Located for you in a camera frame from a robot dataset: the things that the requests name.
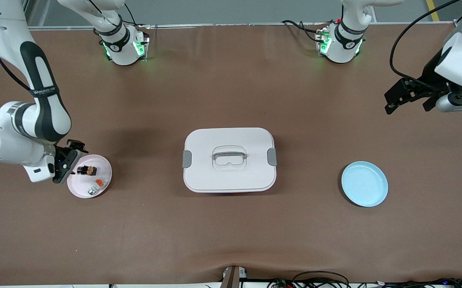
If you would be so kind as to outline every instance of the robotic arm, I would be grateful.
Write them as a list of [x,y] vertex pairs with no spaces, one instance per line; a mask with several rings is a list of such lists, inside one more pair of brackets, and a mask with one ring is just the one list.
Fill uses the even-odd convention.
[[340,0],[343,15],[339,23],[331,23],[317,37],[318,51],[336,63],[346,63],[359,52],[362,37],[372,20],[373,6],[394,6],[404,0]]
[[34,103],[0,108],[0,162],[24,166],[32,182],[63,183],[84,152],[84,144],[53,144],[70,131],[71,120],[44,52],[35,43],[18,0],[0,0],[0,57],[25,76]]
[[443,48],[426,64],[417,81],[400,79],[384,95],[386,112],[400,105],[429,97],[425,111],[437,107],[443,112],[462,110],[462,21],[444,42]]
[[58,0],[94,26],[94,33],[103,39],[110,60],[118,65],[130,65],[147,57],[149,35],[132,25],[123,24],[116,10],[125,0]]

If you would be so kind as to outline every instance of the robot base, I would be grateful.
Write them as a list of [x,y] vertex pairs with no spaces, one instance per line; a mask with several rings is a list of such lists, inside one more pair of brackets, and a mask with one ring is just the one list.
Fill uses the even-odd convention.
[[131,37],[120,52],[114,52],[104,42],[102,43],[106,51],[106,57],[109,61],[121,66],[128,66],[139,60],[147,61],[149,35],[133,26],[126,26],[126,28],[130,31]]
[[316,49],[320,57],[327,57],[329,60],[335,63],[346,63],[353,59],[359,53],[361,40],[356,45],[357,48],[345,49],[343,45],[336,39],[335,29],[337,24],[331,23],[330,25],[319,30],[319,34],[316,34],[316,39],[322,42],[316,42]]
[[64,184],[66,182],[73,166],[80,160],[81,153],[88,153],[84,148],[85,143],[72,139],[68,139],[68,146],[65,148],[55,146],[53,183]]

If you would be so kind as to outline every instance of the brown table mat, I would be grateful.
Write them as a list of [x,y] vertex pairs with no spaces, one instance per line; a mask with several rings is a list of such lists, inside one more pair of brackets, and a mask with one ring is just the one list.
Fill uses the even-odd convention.
[[[386,115],[392,43],[404,26],[375,25],[348,64],[318,58],[282,26],[151,31],[150,59],[118,67],[92,31],[34,32],[72,117],[68,138],[106,156],[112,187],[79,199],[0,164],[0,285],[216,281],[332,270],[351,281],[462,277],[462,113],[423,101]],[[417,25],[399,70],[419,76],[452,30]],[[0,106],[31,102],[0,67]],[[199,128],[272,133],[277,181],[265,192],[199,195],[183,183],[186,136]],[[389,182],[375,208],[339,188],[351,162]]]

